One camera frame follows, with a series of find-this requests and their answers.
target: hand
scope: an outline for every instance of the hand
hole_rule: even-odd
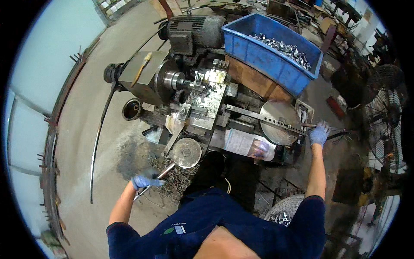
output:
[[[138,190],[142,187],[147,187],[148,185],[162,186],[164,185],[164,180],[155,179],[159,175],[159,172],[153,168],[144,170],[140,175],[134,176],[131,178],[132,185],[135,190]]]
[[[329,129],[329,125],[326,121],[321,121],[318,123],[316,128],[310,131],[309,139],[310,145],[319,144],[323,148],[323,144],[326,142],[326,138],[329,136],[331,130]]]

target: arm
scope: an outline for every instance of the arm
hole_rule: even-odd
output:
[[[310,172],[308,178],[308,187],[306,188],[305,198],[318,195],[325,200],[325,166],[322,158],[322,146],[314,143],[311,145],[312,150],[312,162],[310,165]]]
[[[152,179],[157,175],[158,172],[151,168],[145,170],[142,175],[134,176],[131,181],[128,182],[123,193],[121,194],[121,197],[119,197],[111,211],[111,215],[109,216],[109,225],[114,222],[123,222],[128,224],[135,192],[138,191],[139,188],[147,187],[149,185],[162,186],[165,183],[163,180]]]
[[[135,188],[131,181],[128,182],[121,197],[115,203],[109,216],[109,225],[114,222],[123,222],[128,224],[129,217],[131,215],[132,203],[135,197]]]
[[[310,149],[312,150],[312,162],[306,188],[305,198],[318,195],[325,200],[326,176],[323,164],[322,149],[329,136],[329,125],[322,121],[309,134]]]

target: newspaper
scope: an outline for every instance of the newspaper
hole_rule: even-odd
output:
[[[274,158],[276,145],[258,135],[232,128],[226,131],[224,142],[224,150],[229,152],[264,161],[270,161]]]

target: metal debris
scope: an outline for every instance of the metal debris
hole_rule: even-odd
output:
[[[171,159],[166,158],[163,161],[160,160],[162,160],[162,158],[157,159],[155,157],[149,157],[151,166],[160,172],[172,163]],[[166,181],[165,184],[161,187],[157,187],[163,202],[164,199],[167,198],[168,202],[178,205],[180,199],[183,197],[183,192],[190,185],[199,166],[200,163],[188,169],[179,166],[175,166],[171,169],[171,171],[163,178],[163,180]]]
[[[291,220],[292,219],[288,217],[286,212],[280,213],[279,215],[271,215],[269,219],[269,221],[276,222],[278,224],[283,224],[285,227],[289,226]]]
[[[266,45],[269,45],[275,50],[293,59],[296,63],[307,70],[310,70],[312,68],[311,64],[306,59],[305,53],[299,52],[296,45],[286,45],[283,41],[277,41],[274,38],[268,39],[263,33],[249,35],[249,37],[252,37]]]

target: round metal plate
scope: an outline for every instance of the round metal plate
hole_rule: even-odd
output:
[[[169,102],[170,97],[174,92],[171,87],[166,87],[164,85],[164,77],[169,71],[178,72],[177,63],[171,59],[167,59],[159,65],[154,77],[154,90],[165,103]]]
[[[278,102],[275,100],[267,101],[262,106],[260,114],[273,117],[286,122],[286,124],[291,124],[292,127],[300,128],[301,121],[298,114],[293,106],[286,102]],[[290,145],[298,139],[297,134],[292,131],[276,128],[264,122],[261,122],[260,126],[266,137],[277,145]]]
[[[195,166],[201,158],[201,147],[192,138],[182,138],[172,150],[174,162],[182,168]]]

